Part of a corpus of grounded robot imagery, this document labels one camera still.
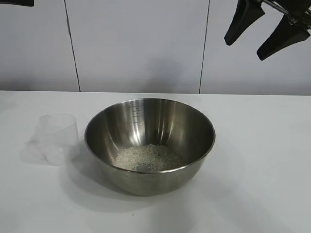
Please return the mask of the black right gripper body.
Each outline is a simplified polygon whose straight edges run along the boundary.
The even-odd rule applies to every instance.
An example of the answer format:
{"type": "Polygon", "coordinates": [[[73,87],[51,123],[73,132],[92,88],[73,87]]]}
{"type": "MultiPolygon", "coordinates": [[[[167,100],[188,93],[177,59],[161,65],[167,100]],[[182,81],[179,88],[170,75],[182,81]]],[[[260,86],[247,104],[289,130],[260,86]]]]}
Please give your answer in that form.
{"type": "Polygon", "coordinates": [[[291,24],[311,26],[310,0],[264,0],[263,2],[285,15],[291,24]]]}

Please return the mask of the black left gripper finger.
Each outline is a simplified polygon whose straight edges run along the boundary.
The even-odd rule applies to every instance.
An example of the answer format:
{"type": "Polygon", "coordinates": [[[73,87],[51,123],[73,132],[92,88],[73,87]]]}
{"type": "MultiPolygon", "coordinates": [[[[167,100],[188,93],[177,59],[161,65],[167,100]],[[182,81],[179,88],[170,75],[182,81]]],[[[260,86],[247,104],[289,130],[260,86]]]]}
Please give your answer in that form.
{"type": "Polygon", "coordinates": [[[34,0],[0,0],[0,4],[34,7],[34,0]]]}

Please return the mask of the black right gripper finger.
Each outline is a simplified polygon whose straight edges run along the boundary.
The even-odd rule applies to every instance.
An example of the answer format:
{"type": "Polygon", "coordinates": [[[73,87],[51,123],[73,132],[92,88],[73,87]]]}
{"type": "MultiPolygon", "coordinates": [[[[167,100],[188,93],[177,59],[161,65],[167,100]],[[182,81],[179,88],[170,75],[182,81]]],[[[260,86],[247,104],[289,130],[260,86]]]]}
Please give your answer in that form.
{"type": "Polygon", "coordinates": [[[224,36],[227,45],[232,45],[251,24],[265,14],[261,4],[262,0],[238,0],[235,14],[224,36]]]}
{"type": "Polygon", "coordinates": [[[292,24],[287,17],[283,17],[278,26],[257,50],[260,60],[265,60],[278,51],[293,44],[307,40],[310,33],[305,25],[297,22],[292,24]]]}

